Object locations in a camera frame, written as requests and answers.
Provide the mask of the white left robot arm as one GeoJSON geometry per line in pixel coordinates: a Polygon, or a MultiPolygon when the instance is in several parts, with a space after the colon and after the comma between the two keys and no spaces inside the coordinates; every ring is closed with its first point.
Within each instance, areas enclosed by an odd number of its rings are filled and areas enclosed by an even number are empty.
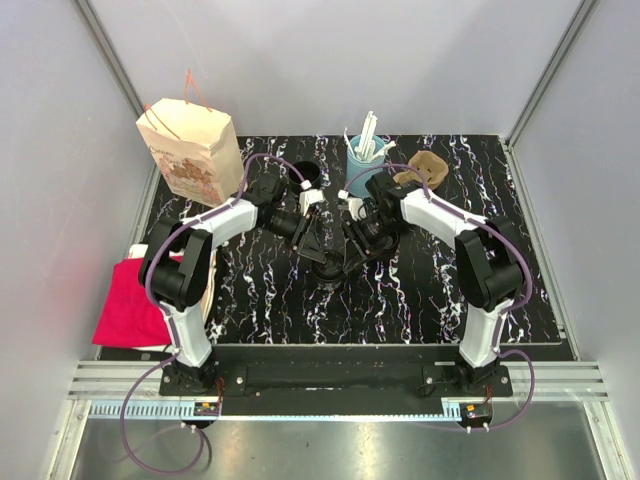
{"type": "Polygon", "coordinates": [[[318,205],[324,195],[307,180],[301,187],[298,212],[277,207],[284,182],[269,175],[217,208],[184,222],[163,219],[153,229],[139,270],[139,283],[163,315],[175,360],[186,366],[181,384],[193,395],[208,394],[216,382],[216,372],[205,365],[212,346],[200,308],[216,248],[259,228],[283,238],[294,253],[312,262],[318,276],[333,280],[340,275],[336,262],[315,233],[318,205]]]}

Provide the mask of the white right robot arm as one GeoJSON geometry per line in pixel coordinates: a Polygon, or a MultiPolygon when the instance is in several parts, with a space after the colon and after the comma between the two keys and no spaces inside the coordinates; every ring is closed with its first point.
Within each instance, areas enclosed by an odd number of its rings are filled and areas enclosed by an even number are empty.
{"type": "Polygon", "coordinates": [[[422,181],[396,182],[386,172],[366,182],[372,210],[363,201],[338,193],[350,217],[342,224],[346,237],[344,270],[349,272],[389,255],[402,234],[418,227],[444,242],[455,253],[457,285],[467,301],[467,320],[459,344],[466,363],[454,371],[454,384],[466,396],[476,396],[490,383],[485,368],[499,357],[506,314],[528,301],[530,270],[515,245],[513,225],[504,218],[487,219],[441,199],[422,181]]]}

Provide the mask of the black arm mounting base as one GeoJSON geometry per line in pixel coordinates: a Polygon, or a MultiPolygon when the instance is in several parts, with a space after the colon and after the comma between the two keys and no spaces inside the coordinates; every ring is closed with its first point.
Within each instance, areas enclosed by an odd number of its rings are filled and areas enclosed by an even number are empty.
{"type": "Polygon", "coordinates": [[[160,393],[220,393],[227,415],[429,418],[446,416],[446,400],[509,398],[513,387],[506,366],[473,372],[456,346],[222,345],[200,375],[165,367],[160,393]]]}

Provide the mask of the printed paper takeout bag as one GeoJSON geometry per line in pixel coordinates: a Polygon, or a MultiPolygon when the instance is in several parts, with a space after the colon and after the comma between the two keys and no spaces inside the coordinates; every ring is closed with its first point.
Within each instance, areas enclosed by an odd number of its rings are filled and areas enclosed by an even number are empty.
{"type": "Polygon", "coordinates": [[[136,127],[173,194],[217,207],[238,191],[244,163],[232,117],[203,97],[190,101],[196,87],[187,74],[185,96],[146,105],[136,127]]]}

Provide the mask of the black paper coffee cup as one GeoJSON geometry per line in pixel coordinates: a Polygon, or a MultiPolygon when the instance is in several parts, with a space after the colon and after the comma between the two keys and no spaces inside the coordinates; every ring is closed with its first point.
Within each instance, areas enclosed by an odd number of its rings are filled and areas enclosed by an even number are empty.
{"type": "Polygon", "coordinates": [[[314,273],[313,277],[316,282],[316,287],[323,291],[334,291],[340,289],[345,280],[345,275],[343,273],[333,276],[322,276],[318,273],[314,273]]]}

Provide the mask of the brown pulp cup carrier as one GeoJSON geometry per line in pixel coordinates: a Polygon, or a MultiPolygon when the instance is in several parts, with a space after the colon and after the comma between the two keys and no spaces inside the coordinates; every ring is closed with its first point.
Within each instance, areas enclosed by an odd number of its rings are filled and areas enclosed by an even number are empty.
{"type": "MultiPolygon", "coordinates": [[[[449,173],[447,163],[438,155],[426,150],[417,152],[409,160],[408,165],[423,175],[430,190],[436,190],[449,173]]],[[[413,171],[406,170],[394,175],[394,181],[399,184],[406,184],[413,180],[420,180],[420,176],[413,171]]]]}

